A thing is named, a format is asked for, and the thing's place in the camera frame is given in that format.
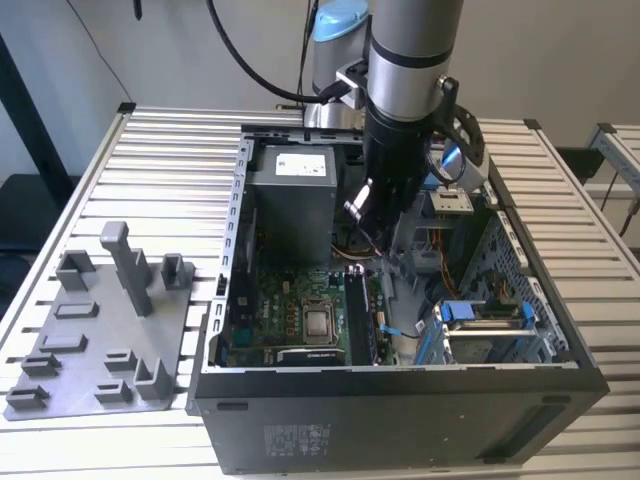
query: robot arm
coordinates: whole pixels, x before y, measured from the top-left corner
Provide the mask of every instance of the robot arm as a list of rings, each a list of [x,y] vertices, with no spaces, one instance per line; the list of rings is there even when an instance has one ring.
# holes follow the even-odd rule
[[[460,134],[460,124],[454,127],[454,117],[471,117],[455,105],[458,84],[446,76],[462,4],[463,0],[377,3],[366,86],[366,178],[345,208],[381,251],[388,248],[392,228],[413,204],[429,171],[452,183],[427,162],[435,132],[451,140],[452,159],[458,161],[450,162],[455,172],[447,170],[454,180],[464,174],[462,155],[474,163],[482,161],[483,145],[472,148]]]

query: motherboard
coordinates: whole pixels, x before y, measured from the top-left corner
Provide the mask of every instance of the motherboard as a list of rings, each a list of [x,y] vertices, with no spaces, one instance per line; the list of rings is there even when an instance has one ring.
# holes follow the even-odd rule
[[[384,317],[385,302],[378,274],[366,276],[368,298],[349,298],[343,271],[273,271],[256,275],[255,312],[248,325],[232,328],[229,367],[352,365],[349,311],[368,302],[370,318]],[[390,348],[383,338],[379,361],[390,361]]]

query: gray plastic holder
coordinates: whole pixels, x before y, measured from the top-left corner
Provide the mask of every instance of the gray plastic holder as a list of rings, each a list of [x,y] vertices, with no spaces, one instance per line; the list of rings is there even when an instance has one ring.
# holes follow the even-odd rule
[[[63,255],[62,287],[7,395],[7,420],[171,404],[195,267],[179,254],[147,264],[127,232],[122,222],[105,226],[101,240],[115,266],[93,266],[85,252]],[[145,299],[150,308],[141,316]]]

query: aluminum workbench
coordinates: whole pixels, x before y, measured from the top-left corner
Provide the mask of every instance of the aluminum workbench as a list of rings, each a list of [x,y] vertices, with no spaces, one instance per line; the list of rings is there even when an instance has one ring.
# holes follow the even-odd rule
[[[640,126],[600,123],[589,147],[597,148],[640,196]]]
[[[0,323],[0,409],[58,290],[53,274],[61,252],[84,249],[94,263],[109,262],[99,234],[115,219],[127,221],[131,246],[144,248],[150,261],[178,251],[197,267],[175,398],[169,410],[152,413],[13,423],[0,416],[0,474],[38,480],[222,477],[201,419],[188,417],[184,406],[197,329],[214,294],[242,123],[299,125],[301,118],[295,112],[144,107],[117,115]],[[497,120],[483,121],[482,128],[611,394],[521,469],[289,478],[640,478],[640,267],[541,130]]]

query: wall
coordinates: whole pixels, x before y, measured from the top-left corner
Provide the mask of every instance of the wall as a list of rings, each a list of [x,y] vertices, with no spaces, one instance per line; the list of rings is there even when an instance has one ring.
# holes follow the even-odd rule
[[[141,22],[131,0],[72,1],[139,103],[266,109],[279,102],[226,53],[204,0],[143,0]],[[216,4],[247,61],[294,89],[306,2]],[[640,123],[637,18],[636,0],[469,0],[451,63],[461,102],[483,117],[535,117],[564,145],[584,144],[597,121]],[[0,0],[0,31],[61,157],[80,173],[124,94],[64,0]],[[5,127],[1,113],[0,122]],[[24,152],[16,155],[2,161],[0,178],[29,164]]]
[[[0,186],[14,173],[37,173],[7,111],[0,104]]]

